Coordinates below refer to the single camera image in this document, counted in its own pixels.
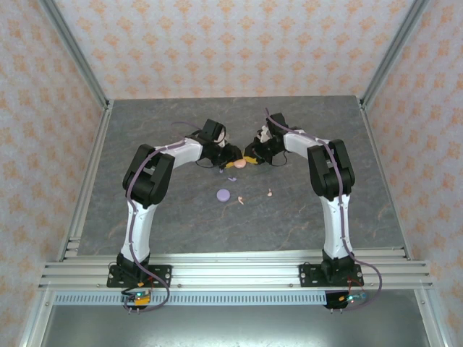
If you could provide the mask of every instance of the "vent grille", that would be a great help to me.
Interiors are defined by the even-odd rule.
[[[151,294],[150,304],[159,304],[165,293]],[[54,304],[58,306],[115,306],[122,304],[124,296],[117,292],[60,291]],[[174,306],[278,306],[326,304],[324,291],[278,292],[187,292],[171,293],[168,305]]]

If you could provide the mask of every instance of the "floor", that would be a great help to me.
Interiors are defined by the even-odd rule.
[[[117,100],[78,254],[119,252],[127,226],[122,179],[138,146],[167,145],[179,140],[178,133],[193,131],[183,125],[172,128],[173,121],[201,127],[211,118],[225,124],[232,144],[244,148],[264,124],[265,107],[271,113],[282,112],[291,127],[345,142],[356,176],[349,204],[353,247],[402,246],[402,233],[354,96]],[[282,157],[274,161],[283,162]],[[235,182],[227,179],[232,176]],[[216,199],[221,188],[231,192],[226,203]],[[272,197],[267,196],[268,189]],[[321,249],[324,233],[307,161],[290,153],[280,168],[248,165],[223,173],[193,163],[177,168],[156,211],[150,247],[156,253]]]
[[[343,314],[322,306],[170,306],[141,315],[113,306],[54,307],[42,347],[55,346],[426,347],[429,342],[413,291],[384,291],[374,305]]]

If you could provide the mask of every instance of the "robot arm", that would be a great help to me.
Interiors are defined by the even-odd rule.
[[[183,145],[175,147],[181,143],[172,144],[170,147],[174,147],[173,149],[162,150],[157,153],[144,167],[132,188],[131,198],[137,211],[132,226],[132,248],[136,259],[143,266],[147,265],[149,261],[149,238],[154,212],[167,193],[172,170],[185,163],[204,158],[208,158],[213,166],[219,168],[225,168],[228,163],[242,159],[239,148],[226,142],[225,127],[210,119],[207,120],[202,130],[192,133],[185,138]],[[159,148],[149,145],[141,145],[138,148],[124,177],[123,187],[126,191],[142,162]],[[139,278],[143,274],[137,266],[134,266],[129,241],[130,221],[134,214],[134,208],[128,202],[127,205],[129,223],[127,224],[125,242],[117,256],[116,263],[121,271],[134,278]]]
[[[270,116],[275,122],[289,128],[281,113]],[[323,246],[323,262],[320,271],[326,281],[343,283],[347,278],[357,278],[354,272],[358,267],[349,256],[352,246],[349,240],[348,204],[352,186],[355,183],[354,171],[347,155],[347,150],[341,140],[322,140],[317,137],[306,137],[303,130],[290,128],[294,132],[276,126],[267,120],[267,124],[258,131],[254,141],[246,147],[245,158],[251,163],[270,163],[273,156],[288,151],[301,155],[308,160],[310,183],[315,193],[320,197],[325,222],[325,244]],[[339,183],[333,163],[322,142],[331,149],[343,183],[342,205],[339,203]],[[344,240],[341,229],[341,214],[344,214]]]
[[[299,132],[300,134],[302,134],[304,131],[296,130],[296,132]],[[318,140],[318,138],[315,138],[315,140],[312,140],[302,135],[298,135],[294,133],[286,133],[283,136],[283,140],[284,140],[284,148],[288,152],[297,153],[301,157],[308,159],[308,160],[309,160],[310,148],[314,147],[313,149],[316,149],[316,148],[319,148],[321,150],[324,149],[320,146],[320,143],[316,141]],[[346,257],[348,256],[348,254],[342,243],[340,213],[344,214],[344,220],[346,221],[344,225],[345,240],[349,248],[349,251],[352,251],[352,247],[351,247],[350,240],[349,240],[349,224],[347,223],[350,195],[343,194],[342,196],[342,202],[344,205],[343,207],[341,207],[339,204],[338,196],[333,197],[332,200],[324,197],[323,195],[319,195],[319,197],[320,197],[321,205],[323,208],[323,219],[325,221],[325,245],[323,246],[323,250],[331,259]]]
[[[153,175],[149,178],[149,181],[147,180],[149,173],[143,172],[142,175],[140,175],[139,182],[141,184],[135,185],[134,189],[132,190],[133,202],[135,204],[135,207],[137,208],[137,217],[135,219],[135,224],[133,226],[132,233],[132,245],[135,256],[139,261],[142,262],[150,254],[149,239],[151,232],[151,224],[153,223],[154,212],[156,211],[156,208],[158,207],[159,203],[167,193],[167,188],[169,186],[172,170],[183,164],[200,160],[202,151],[203,146],[198,141],[187,138],[185,139],[185,144],[183,146],[173,150],[163,150],[160,152],[161,155],[159,156],[156,168],[153,172]],[[134,163],[133,165],[134,171],[136,171],[138,168],[137,164],[138,166],[140,165],[139,163]],[[131,171],[127,173],[127,180],[124,180],[125,189],[129,185],[129,178],[131,176],[131,173]],[[150,186],[151,182],[154,183],[153,187],[147,188],[147,186]],[[144,201],[145,204],[143,204],[143,200],[140,199],[141,195],[143,195],[143,192],[141,192],[142,190],[144,190],[145,192],[150,190],[151,192],[151,194],[145,198],[145,200],[148,200]],[[130,222],[132,220],[134,210],[131,204],[129,204],[128,202],[127,206],[129,208],[128,221]],[[129,230],[130,223],[127,224],[125,242],[124,246],[121,249],[121,253],[123,254],[124,258],[133,262],[133,257],[129,250]]]

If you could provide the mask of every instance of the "patterned wallpaper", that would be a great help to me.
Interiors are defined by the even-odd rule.
[[[109,98],[361,96],[413,0],[58,0]]]
[[[412,253],[433,262],[455,342],[463,341],[462,27],[461,0],[432,1],[368,114]]]
[[[17,346],[101,110],[37,0],[2,0],[0,37],[0,345]]]

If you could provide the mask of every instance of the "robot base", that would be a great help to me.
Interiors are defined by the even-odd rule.
[[[172,266],[171,265],[145,265],[145,267],[159,278],[162,278],[166,282],[167,286],[171,286],[172,277]],[[137,287],[139,281],[133,276],[123,271],[120,266],[112,265],[109,267],[108,281],[106,286],[108,288],[132,288]],[[153,280],[153,285],[150,280],[144,280],[144,285],[140,288],[149,287],[153,288],[164,288],[157,280]]]
[[[321,264],[312,265],[305,262],[299,265],[301,287],[348,287],[359,284],[363,286],[362,268],[355,264],[351,257],[331,259],[325,250],[322,250],[322,255]]]
[[[331,283],[325,277],[325,273],[321,269],[321,264],[302,264],[299,265],[299,280],[301,287],[348,287],[349,279],[356,280],[363,286],[362,268],[356,264],[354,270],[349,273],[344,273],[342,277],[333,280]],[[352,287],[358,287],[358,284],[352,282]]]

